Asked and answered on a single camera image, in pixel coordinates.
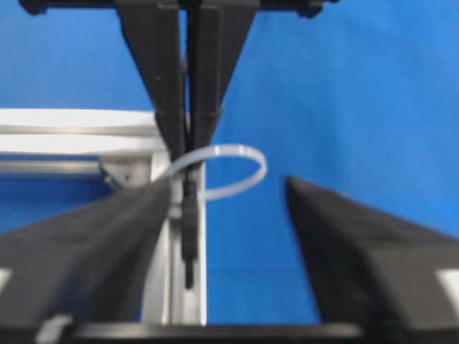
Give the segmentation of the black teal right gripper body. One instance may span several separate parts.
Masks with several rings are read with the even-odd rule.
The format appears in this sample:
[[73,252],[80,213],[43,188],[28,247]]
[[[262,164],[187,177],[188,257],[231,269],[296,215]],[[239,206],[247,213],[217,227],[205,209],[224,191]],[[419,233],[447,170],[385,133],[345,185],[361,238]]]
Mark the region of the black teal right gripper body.
[[[115,8],[120,1],[19,1],[31,15],[45,13],[48,8]],[[247,6],[261,11],[296,11],[312,18],[320,13],[326,1],[146,1],[147,4],[165,4],[178,9],[195,9],[200,5]]]

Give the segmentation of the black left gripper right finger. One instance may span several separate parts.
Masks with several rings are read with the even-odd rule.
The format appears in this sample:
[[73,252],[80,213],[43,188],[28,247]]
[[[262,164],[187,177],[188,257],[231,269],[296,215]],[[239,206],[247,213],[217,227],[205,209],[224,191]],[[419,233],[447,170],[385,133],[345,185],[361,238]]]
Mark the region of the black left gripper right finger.
[[458,311],[440,274],[458,240],[289,176],[285,197],[318,309],[364,343],[456,343]]

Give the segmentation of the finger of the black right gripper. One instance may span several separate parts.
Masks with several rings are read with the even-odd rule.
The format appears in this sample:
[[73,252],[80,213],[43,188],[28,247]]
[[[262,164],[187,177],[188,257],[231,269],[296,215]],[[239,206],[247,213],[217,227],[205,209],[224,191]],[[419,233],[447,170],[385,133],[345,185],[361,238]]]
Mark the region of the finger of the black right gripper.
[[116,1],[124,37],[153,103],[169,155],[186,151],[177,1]]
[[193,1],[188,9],[188,149],[210,143],[259,1]]

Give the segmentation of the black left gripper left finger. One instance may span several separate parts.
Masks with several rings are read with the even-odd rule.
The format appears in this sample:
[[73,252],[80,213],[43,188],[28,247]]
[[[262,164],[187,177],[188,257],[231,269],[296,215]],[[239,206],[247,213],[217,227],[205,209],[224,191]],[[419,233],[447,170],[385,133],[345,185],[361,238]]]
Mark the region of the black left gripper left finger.
[[169,211],[161,178],[1,235],[1,341],[32,343],[57,316],[131,322]]

